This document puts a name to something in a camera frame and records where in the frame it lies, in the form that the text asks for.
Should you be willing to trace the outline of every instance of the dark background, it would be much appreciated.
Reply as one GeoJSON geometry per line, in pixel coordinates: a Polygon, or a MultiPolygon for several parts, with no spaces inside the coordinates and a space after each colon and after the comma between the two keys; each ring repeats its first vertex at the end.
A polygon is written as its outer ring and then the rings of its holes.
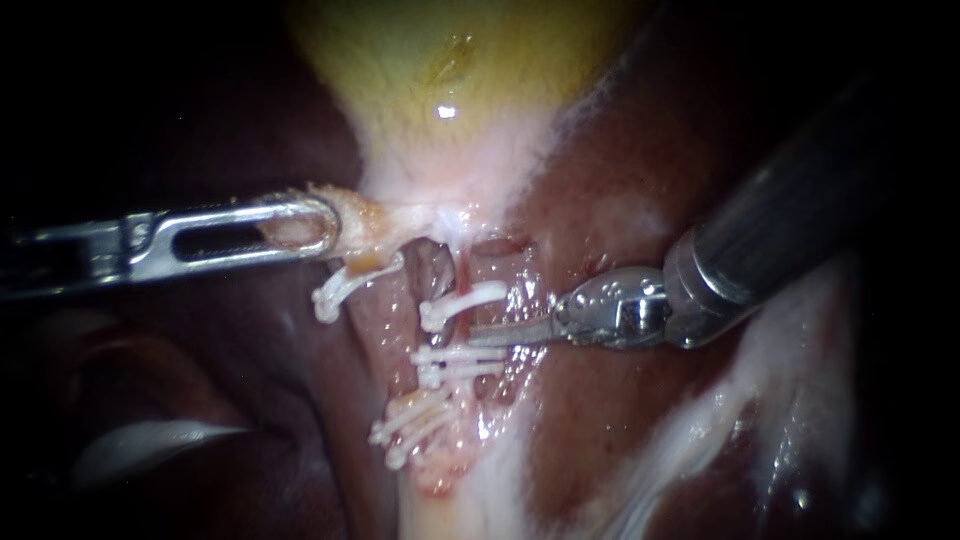
{"type": "MultiPolygon", "coordinates": [[[[895,19],[892,8],[822,0],[673,4],[671,9],[729,29],[729,41],[757,74],[761,109],[783,133],[863,68],[880,73],[891,95],[896,92],[904,39],[898,29],[905,21],[895,19]]],[[[241,75],[236,86],[216,92],[206,87],[218,71],[242,74],[244,66],[259,65],[268,74],[272,69],[279,73],[282,66],[270,64],[277,57],[298,62],[271,3],[35,2],[4,11],[0,229],[242,197],[256,194],[259,185],[272,179],[257,170],[233,171],[228,184],[187,193],[169,180],[168,169],[175,154],[195,151],[176,141],[195,139],[189,131],[201,123],[200,116],[220,109],[217,114],[230,117],[231,110],[241,111],[259,99],[257,88],[309,85],[306,76],[248,85],[243,82],[253,81],[241,75]],[[198,93],[204,96],[200,104],[198,93]],[[165,142],[158,145],[158,140],[165,142]]],[[[295,106],[296,93],[291,95],[295,106]]],[[[889,121],[896,125],[896,110],[889,111],[889,121]]],[[[209,136],[235,133],[227,126],[209,136]]],[[[216,172],[195,174],[202,182],[200,177],[216,172]]],[[[873,457],[882,464],[880,478],[890,488],[885,505],[877,508],[884,531],[902,513],[899,465],[904,447],[915,440],[912,416],[905,412],[913,392],[904,388],[900,368],[910,358],[906,343],[911,336],[903,328],[910,292],[898,290],[903,266],[895,266],[910,248],[908,227],[915,213],[902,204],[887,204],[853,242],[863,268],[864,340],[857,391],[868,427],[860,436],[880,453],[873,457]]],[[[33,309],[20,306],[18,313],[33,309]]],[[[14,339],[10,332],[15,328],[7,324],[0,339],[14,339]]],[[[9,454],[0,481],[4,500],[21,501],[8,507],[14,516],[10,523],[28,525],[51,517],[45,508],[62,495],[63,486],[44,469],[42,456],[18,446],[21,430],[42,437],[36,426],[44,415],[32,394],[36,389],[20,384],[20,371],[29,366],[14,366],[10,355],[4,361],[0,414],[9,454]]],[[[874,472],[858,474],[863,478],[855,481],[866,481],[874,472]]]]}

